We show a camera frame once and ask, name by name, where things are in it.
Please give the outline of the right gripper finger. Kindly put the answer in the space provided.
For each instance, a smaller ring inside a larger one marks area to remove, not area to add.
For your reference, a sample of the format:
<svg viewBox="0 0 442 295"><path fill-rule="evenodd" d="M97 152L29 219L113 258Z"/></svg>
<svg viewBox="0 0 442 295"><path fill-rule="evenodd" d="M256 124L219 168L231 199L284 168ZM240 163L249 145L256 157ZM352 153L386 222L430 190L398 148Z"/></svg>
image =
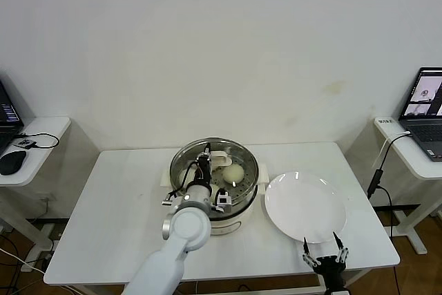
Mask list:
<svg viewBox="0 0 442 295"><path fill-rule="evenodd" d="M304 253L302 254L302 259L304 260L304 262L310 267L318 267L320 263L310 255L309 246L306 238L304 238L303 250Z"/></svg>
<svg viewBox="0 0 442 295"><path fill-rule="evenodd" d="M335 232L333 232L333 235L334 235L334 239L336 241L336 244L338 246L338 255L336 257L336 262L337 263L346 263L349 250L347 247L345 247L343 245L342 240L337 236L337 234Z"/></svg>

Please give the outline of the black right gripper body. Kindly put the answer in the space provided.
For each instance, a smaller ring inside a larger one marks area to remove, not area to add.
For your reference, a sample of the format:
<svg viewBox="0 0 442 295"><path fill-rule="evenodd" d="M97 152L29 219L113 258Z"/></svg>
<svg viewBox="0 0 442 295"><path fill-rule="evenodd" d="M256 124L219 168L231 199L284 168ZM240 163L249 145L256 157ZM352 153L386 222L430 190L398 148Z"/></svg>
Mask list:
<svg viewBox="0 0 442 295"><path fill-rule="evenodd" d="M345 281L341 276L345 270L345 263L340 262L337 256L323 256L316 260L317 266L314 271L323 277L326 287L345 286Z"/></svg>

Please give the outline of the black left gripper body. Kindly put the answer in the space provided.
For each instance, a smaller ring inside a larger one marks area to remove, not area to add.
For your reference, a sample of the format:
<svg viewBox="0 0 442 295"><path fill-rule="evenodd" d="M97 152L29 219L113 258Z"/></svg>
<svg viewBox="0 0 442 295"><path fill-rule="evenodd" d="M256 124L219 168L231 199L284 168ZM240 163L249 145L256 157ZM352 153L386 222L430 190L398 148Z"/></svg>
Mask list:
<svg viewBox="0 0 442 295"><path fill-rule="evenodd" d="M211 182L211 160L210 155L207 155L207 165L206 166L199 166L198 165L198 158L196 160L197 162L197 169L195 170L194 175L194 183L198 185L202 185L205 187L210 186Z"/></svg>

